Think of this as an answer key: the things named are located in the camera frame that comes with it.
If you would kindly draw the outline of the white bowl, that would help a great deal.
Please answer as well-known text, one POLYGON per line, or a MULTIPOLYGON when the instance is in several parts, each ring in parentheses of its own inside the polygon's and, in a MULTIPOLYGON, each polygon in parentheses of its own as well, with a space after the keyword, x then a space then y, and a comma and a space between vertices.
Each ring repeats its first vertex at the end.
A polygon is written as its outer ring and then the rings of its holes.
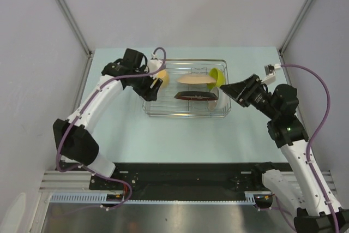
POLYGON ((208 102, 208 109, 210 111, 222 110, 229 101, 229 97, 219 88, 213 87, 210 91, 217 96, 217 100, 212 100, 208 102))

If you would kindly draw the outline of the yellow mug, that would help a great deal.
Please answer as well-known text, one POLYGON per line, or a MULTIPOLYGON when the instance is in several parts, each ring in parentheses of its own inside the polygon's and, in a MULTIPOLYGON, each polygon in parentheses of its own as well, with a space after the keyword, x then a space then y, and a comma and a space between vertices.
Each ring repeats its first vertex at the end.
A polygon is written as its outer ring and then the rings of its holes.
POLYGON ((163 82, 160 89, 166 88, 170 82, 170 76, 167 70, 162 70, 154 75, 155 79, 161 79, 163 82))

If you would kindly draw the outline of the lime green bowl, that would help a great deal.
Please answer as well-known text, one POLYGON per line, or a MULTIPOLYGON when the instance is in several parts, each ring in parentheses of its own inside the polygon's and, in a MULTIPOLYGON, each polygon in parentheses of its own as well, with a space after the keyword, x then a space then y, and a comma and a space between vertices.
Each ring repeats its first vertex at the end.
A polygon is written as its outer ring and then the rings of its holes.
POLYGON ((225 77, 222 70, 218 68, 213 68, 210 70, 209 76, 211 76, 215 80, 215 82, 207 84, 209 90, 212 90, 214 87, 220 87, 225 84, 225 77))

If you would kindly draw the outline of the metal wire dish rack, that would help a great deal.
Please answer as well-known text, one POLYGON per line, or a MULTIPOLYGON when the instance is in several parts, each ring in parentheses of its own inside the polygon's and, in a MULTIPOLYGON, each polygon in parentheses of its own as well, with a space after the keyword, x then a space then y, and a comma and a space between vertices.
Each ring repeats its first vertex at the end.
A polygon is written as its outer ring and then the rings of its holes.
POLYGON ((208 117, 224 118, 231 111, 231 101, 227 100, 221 109, 214 107, 211 101, 193 101, 176 99, 175 95, 182 91, 209 92, 207 84, 190 85, 177 80, 187 74, 204 74, 217 68, 222 71, 224 83, 228 83, 227 63, 221 59, 169 59, 166 61, 166 71, 169 74, 169 84, 158 93, 157 101, 146 102, 143 110, 151 117, 208 117))

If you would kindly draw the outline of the red rimmed beige plate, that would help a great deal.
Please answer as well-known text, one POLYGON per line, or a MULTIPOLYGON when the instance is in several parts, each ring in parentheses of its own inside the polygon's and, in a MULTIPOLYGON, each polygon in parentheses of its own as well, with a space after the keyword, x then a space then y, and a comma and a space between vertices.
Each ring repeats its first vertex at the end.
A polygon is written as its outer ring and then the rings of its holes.
POLYGON ((178 92, 174 98, 189 101, 215 101, 218 96, 212 92, 204 91, 181 91, 178 92))

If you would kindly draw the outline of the beige bird pattern plate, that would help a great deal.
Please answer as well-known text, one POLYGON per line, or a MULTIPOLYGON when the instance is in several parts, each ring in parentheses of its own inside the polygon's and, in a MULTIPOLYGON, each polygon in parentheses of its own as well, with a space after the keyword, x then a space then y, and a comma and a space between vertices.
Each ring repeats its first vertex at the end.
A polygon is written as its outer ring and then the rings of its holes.
POLYGON ((177 79, 178 83, 184 83, 188 85, 201 85, 208 83, 216 83, 216 79, 205 74, 186 74, 177 79))

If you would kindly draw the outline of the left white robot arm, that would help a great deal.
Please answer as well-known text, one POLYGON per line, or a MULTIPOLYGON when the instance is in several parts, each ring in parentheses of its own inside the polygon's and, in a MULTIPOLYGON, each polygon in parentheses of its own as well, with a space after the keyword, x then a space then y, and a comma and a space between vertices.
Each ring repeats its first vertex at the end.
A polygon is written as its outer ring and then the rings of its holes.
POLYGON ((159 73, 165 70, 166 58, 158 59, 152 53, 148 59, 143 53, 127 48, 124 56, 108 63, 98 83, 87 99, 66 119, 56 119, 53 134, 56 143, 56 168, 60 172, 61 157, 77 162, 88 171, 101 176, 108 189, 119 186, 120 175, 115 164, 100 152, 93 130, 110 102, 127 87, 145 101, 155 101, 163 84, 159 73))

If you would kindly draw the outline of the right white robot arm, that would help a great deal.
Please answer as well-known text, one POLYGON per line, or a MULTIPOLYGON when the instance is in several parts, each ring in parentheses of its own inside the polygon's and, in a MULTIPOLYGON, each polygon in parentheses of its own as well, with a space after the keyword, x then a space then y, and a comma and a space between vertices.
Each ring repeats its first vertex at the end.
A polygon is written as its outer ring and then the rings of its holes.
POLYGON ((253 74, 220 89, 240 106, 252 105, 270 119, 268 133, 287 159, 299 187, 291 185, 271 162, 255 167, 252 185, 274 193, 291 214, 296 232, 346 232, 348 210, 327 185, 309 148, 308 134, 296 116, 299 104, 296 88, 280 84, 270 93, 253 74))

